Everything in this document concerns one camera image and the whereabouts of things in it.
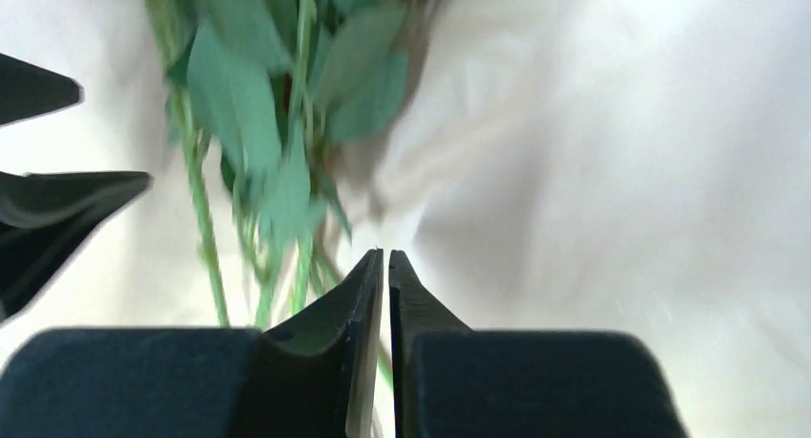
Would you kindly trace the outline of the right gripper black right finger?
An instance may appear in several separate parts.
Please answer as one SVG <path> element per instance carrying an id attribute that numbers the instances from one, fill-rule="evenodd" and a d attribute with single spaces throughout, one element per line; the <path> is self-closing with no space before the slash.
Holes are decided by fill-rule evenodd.
<path id="1" fill-rule="evenodd" d="M 610 331 L 474 330 L 389 257 L 400 437 L 683 437 L 660 365 Z"/>

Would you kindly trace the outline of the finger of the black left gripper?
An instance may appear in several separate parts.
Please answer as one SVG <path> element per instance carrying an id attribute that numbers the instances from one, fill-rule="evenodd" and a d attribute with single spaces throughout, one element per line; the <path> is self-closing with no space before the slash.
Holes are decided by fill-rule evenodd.
<path id="1" fill-rule="evenodd" d="M 82 102 L 74 79 L 1 54 L 1 124 L 28 120 Z"/>
<path id="2" fill-rule="evenodd" d="M 1 319 L 14 316 L 108 217 L 147 191 L 142 171 L 1 174 Z"/>

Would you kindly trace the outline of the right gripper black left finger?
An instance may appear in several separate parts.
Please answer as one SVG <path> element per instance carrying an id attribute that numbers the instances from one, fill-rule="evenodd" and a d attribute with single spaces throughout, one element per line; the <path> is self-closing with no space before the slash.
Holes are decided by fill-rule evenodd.
<path id="1" fill-rule="evenodd" d="M 268 331 L 62 328 L 1 379 L 5 437 L 365 437 L 383 252 Z"/>

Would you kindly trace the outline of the fake rose stem two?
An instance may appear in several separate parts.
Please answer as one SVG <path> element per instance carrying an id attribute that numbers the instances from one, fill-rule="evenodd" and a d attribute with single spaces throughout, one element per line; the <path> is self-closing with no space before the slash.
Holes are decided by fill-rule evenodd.
<path id="1" fill-rule="evenodd" d="M 143 0 L 151 30 L 165 70 L 179 61 L 187 44 L 183 13 L 177 0 Z M 217 321 L 230 326 L 222 271 L 219 263 L 214 226 L 203 176 L 203 162 L 208 153 L 208 140 L 195 124 L 188 90 L 178 81 L 166 81 L 169 105 L 167 120 L 179 134 L 187 182 L 200 234 L 198 255 L 208 272 L 208 280 Z"/>

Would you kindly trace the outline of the fake rose stem three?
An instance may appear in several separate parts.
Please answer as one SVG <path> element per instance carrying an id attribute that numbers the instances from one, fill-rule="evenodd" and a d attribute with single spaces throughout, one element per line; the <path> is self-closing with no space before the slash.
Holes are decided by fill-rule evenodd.
<path id="1" fill-rule="evenodd" d="M 254 324 L 273 325 L 289 251 L 306 259 L 325 202 L 313 192 L 307 82 L 315 0 L 190 0 L 197 26 L 186 91 L 199 140 L 221 150 L 241 252 L 259 288 Z"/>

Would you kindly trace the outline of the wrapping paper sheet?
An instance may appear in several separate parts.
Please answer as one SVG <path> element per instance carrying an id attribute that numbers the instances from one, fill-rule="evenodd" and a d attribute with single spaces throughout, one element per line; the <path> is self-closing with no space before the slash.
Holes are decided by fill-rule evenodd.
<path id="1" fill-rule="evenodd" d="M 439 0 L 387 135 L 336 171 L 342 270 L 405 251 L 471 326 L 605 328 L 655 353 L 693 437 L 810 433 L 810 0 Z M 1 0 L 3 53 L 81 105 L 1 131 L 11 173 L 151 190 L 1 328 L 216 321 L 140 0 Z"/>

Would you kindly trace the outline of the fake rose stem one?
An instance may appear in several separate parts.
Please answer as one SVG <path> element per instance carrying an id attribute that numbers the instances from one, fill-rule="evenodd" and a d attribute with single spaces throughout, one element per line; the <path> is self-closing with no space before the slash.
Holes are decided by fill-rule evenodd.
<path id="1" fill-rule="evenodd" d="M 386 131 L 406 98 L 409 51 L 403 33 L 416 22 L 420 0 L 317 0 L 317 40 L 309 75 L 316 114 L 311 168 L 328 216 L 314 257 L 328 240 L 352 237 L 331 166 L 339 148 Z"/>

